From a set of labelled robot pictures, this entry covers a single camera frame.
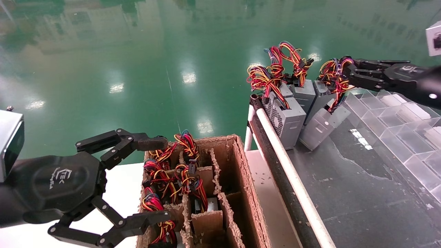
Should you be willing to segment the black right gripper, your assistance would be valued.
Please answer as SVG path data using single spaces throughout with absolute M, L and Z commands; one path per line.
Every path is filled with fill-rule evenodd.
M 441 108 L 441 67 L 416 66 L 410 61 L 354 59 L 343 68 L 349 83 L 369 91 L 399 93 L 418 104 Z

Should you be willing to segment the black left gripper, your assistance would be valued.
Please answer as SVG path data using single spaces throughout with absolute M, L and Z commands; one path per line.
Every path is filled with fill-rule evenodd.
M 123 218 L 104 199 L 106 170 L 111 170 L 134 151 L 167 148 L 164 136 L 130 133 L 122 128 L 76 143 L 77 154 L 18 160 L 1 183 L 1 227 L 46 224 L 53 238 L 89 248 L 115 248 L 125 238 L 140 236 L 151 225 L 170 220 L 168 211 L 137 213 Z M 99 161 L 91 154 L 108 149 Z M 99 210 L 113 226 L 103 234 L 73 229 L 80 220 Z

